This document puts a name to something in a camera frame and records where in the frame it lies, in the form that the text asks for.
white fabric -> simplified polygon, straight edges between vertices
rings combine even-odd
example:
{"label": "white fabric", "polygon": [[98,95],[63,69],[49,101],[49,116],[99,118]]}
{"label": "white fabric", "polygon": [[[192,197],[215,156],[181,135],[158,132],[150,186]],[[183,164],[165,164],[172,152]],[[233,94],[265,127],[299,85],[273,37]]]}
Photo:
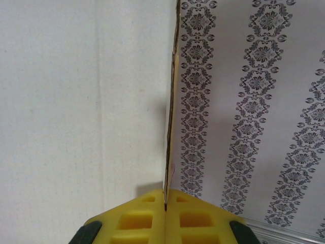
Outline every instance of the white fabric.
{"label": "white fabric", "polygon": [[0,7],[0,240],[68,243],[164,178],[175,3]]}

black rubber grip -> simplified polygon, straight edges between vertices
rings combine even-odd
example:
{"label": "black rubber grip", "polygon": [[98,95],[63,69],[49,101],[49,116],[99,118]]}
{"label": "black rubber grip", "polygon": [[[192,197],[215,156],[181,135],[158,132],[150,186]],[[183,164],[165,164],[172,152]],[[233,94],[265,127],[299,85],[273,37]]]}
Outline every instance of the black rubber grip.
{"label": "black rubber grip", "polygon": [[248,226],[238,221],[231,221],[229,224],[238,244],[261,244]]}
{"label": "black rubber grip", "polygon": [[82,226],[69,244],[92,244],[101,227],[102,223],[100,221],[94,221]]}

wallpaper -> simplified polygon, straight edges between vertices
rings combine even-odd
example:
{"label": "wallpaper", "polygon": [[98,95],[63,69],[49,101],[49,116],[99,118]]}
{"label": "wallpaper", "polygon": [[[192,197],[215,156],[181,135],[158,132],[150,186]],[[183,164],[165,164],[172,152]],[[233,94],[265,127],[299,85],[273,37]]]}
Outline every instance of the wallpaper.
{"label": "wallpaper", "polygon": [[181,9],[172,187],[325,239],[325,1]]}

gray stripe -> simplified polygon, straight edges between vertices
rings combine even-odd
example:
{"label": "gray stripe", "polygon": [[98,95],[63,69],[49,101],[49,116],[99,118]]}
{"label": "gray stripe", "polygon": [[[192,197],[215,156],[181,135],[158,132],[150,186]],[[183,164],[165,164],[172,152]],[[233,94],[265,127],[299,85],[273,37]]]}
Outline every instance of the gray stripe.
{"label": "gray stripe", "polygon": [[206,135],[209,107],[209,86],[213,57],[210,43],[214,36],[216,16],[211,10],[216,1],[188,0],[181,4],[180,74],[181,74],[181,187],[196,197],[201,196],[205,162]]}
{"label": "gray stripe", "polygon": [[[325,63],[325,51],[319,60]],[[303,122],[298,123],[299,131],[294,133],[294,144],[290,145],[291,152],[287,153],[287,163],[283,164],[284,170],[280,172],[280,180],[275,188],[275,196],[270,202],[270,209],[265,220],[269,224],[281,227],[291,225],[291,220],[297,213],[300,201],[304,197],[307,183],[312,179],[313,168],[319,164],[319,155],[324,153],[325,144],[325,74],[324,69],[316,70],[316,75],[321,76],[317,82],[311,83],[309,91],[313,98],[307,98],[310,106],[302,110],[300,115]]]}
{"label": "gray stripe", "polygon": [[320,238],[325,238],[325,223],[320,224],[320,226],[323,227],[323,228],[321,228],[321,229],[319,228],[319,229],[317,230],[316,234],[317,234]]}
{"label": "gray stripe", "polygon": [[292,14],[287,7],[295,4],[293,0],[253,0],[256,13],[250,16],[249,27],[253,35],[247,36],[250,46],[245,49],[244,59],[248,65],[243,67],[245,75],[241,78],[240,86],[243,98],[237,103],[235,116],[238,123],[234,124],[234,143],[230,145],[230,160],[227,162],[227,176],[222,192],[221,207],[235,214],[242,214],[246,194],[250,186],[249,179],[254,169],[255,155],[263,134],[264,115],[269,112],[268,100],[274,89],[275,79],[272,74],[279,68],[274,64],[281,60],[283,50],[280,43],[286,40],[282,31],[290,26]]}

cardboard edge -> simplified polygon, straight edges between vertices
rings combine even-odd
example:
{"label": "cardboard edge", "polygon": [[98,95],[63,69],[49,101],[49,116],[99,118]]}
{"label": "cardboard edge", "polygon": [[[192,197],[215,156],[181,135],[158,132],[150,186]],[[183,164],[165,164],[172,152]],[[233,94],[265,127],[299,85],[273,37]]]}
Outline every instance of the cardboard edge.
{"label": "cardboard edge", "polygon": [[179,27],[180,27],[180,0],[176,1],[176,26],[174,34],[174,46],[172,53],[172,66],[171,66],[171,86],[170,86],[170,99],[169,109],[167,109],[167,136],[166,136],[166,171],[164,181],[164,201],[165,210],[167,210],[167,202],[170,184],[173,175],[172,163],[172,143],[173,143],[173,128],[174,128],[174,111],[175,111],[175,96],[177,88],[177,71],[178,71],[178,42],[179,42]]}

